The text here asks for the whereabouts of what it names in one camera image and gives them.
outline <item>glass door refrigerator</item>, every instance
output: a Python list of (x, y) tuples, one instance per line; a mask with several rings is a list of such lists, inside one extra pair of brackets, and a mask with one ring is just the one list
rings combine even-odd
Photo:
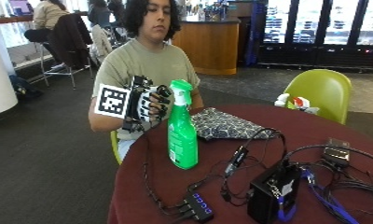
[(258, 63), (314, 64), (323, 0), (268, 0)]
[(316, 66), (373, 69), (373, 0), (332, 0)]
[(373, 69), (373, 0), (267, 0), (256, 59)]

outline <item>table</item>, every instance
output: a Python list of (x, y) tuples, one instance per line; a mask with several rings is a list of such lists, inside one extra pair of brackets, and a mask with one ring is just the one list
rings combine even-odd
[[(288, 151), (306, 145), (324, 144), (328, 137), (348, 141), (350, 146), (373, 154), (373, 139), (351, 130), (331, 120), (323, 119), (304, 112), (288, 110), (270, 105), (222, 105), (218, 110), (246, 119), (263, 127), (271, 127), (282, 132), (286, 137)], [(227, 161), (237, 148), (246, 140), (217, 139), (209, 142), (198, 140), (198, 164), (190, 170), (175, 168), (167, 158), (166, 152), (166, 122), (163, 121), (155, 130), (150, 130), (131, 146), (115, 174), (114, 192), (109, 208), (108, 223), (171, 223), (175, 217), (165, 216), (153, 199), (147, 196), (142, 178), (142, 163), (147, 158), (147, 178), (153, 192), (165, 205), (178, 203), (185, 195), (186, 186), (202, 179), (211, 166), (218, 161)], [(252, 140), (249, 145), (249, 155), (258, 157), (264, 141)], [(270, 140), (264, 164), (274, 164), (282, 153), (280, 141)], [(308, 149), (291, 156), (292, 161), (316, 161), (322, 150)], [(356, 153), (350, 155), (350, 164), (358, 169), (368, 170), (373, 174), (373, 160)], [(263, 172), (254, 167), (247, 171), (235, 172), (230, 178), (233, 192), (249, 189), (249, 183)], [(255, 223), (247, 215), (246, 205), (234, 207), (225, 203), (219, 196), (222, 181), (213, 179), (195, 191), (214, 210), (214, 219), (209, 223)], [(370, 194), (356, 190), (335, 191), (335, 197), (344, 208), (366, 209), (373, 206)], [(373, 223), (373, 216), (358, 216), (359, 223)], [(181, 223), (195, 223), (185, 220)], [(335, 217), (326, 211), (314, 195), (308, 191), (306, 180), (300, 181), (296, 195), (296, 212), (288, 223), (339, 223)]]

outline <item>young man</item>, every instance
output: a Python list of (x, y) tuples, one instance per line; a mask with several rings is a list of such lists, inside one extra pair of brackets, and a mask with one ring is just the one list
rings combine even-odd
[[(141, 136), (142, 132), (127, 132), (121, 129), (122, 119), (94, 113), (94, 105), (100, 84), (123, 87), (130, 84), (133, 76), (145, 76), (153, 80), (153, 85), (169, 87), (171, 80), (183, 79), (193, 85), (191, 108), (202, 107), (202, 100), (197, 90), (198, 77), (183, 51), (167, 45), (175, 31), (179, 30), (178, 12), (174, 0), (129, 0), (123, 11), (123, 28), (130, 39), (105, 57), (100, 67), (92, 93), (88, 119), (94, 132), (118, 130), (119, 156), (123, 158), (126, 150)], [(149, 115), (154, 122), (159, 107), (154, 97), (149, 98)], [(166, 117), (170, 114), (174, 96), (169, 97)], [(146, 131), (151, 124), (142, 123)]]

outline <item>patterned fabric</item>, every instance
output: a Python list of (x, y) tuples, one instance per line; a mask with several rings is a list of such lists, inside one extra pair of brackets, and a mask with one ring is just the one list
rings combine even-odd
[[(197, 136), (205, 140), (213, 138), (249, 139), (263, 128), (211, 107), (191, 115), (191, 123), (195, 126)], [(270, 133), (271, 131), (266, 130), (254, 139), (267, 139)]]

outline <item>jacket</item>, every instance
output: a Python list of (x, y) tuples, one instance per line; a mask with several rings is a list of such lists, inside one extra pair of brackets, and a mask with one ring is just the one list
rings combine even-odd
[(90, 46), (90, 53), (101, 63), (104, 57), (112, 51), (110, 42), (108, 40), (108, 34), (98, 24), (90, 28), (90, 34), (93, 41), (93, 45)]
[(60, 7), (48, 1), (38, 3), (33, 9), (33, 25), (34, 29), (52, 30), (57, 20), (61, 16), (69, 14), (66, 10), (61, 10)]
[(66, 66), (81, 68), (88, 64), (86, 45), (92, 44), (92, 40), (78, 14), (60, 17), (46, 39)]

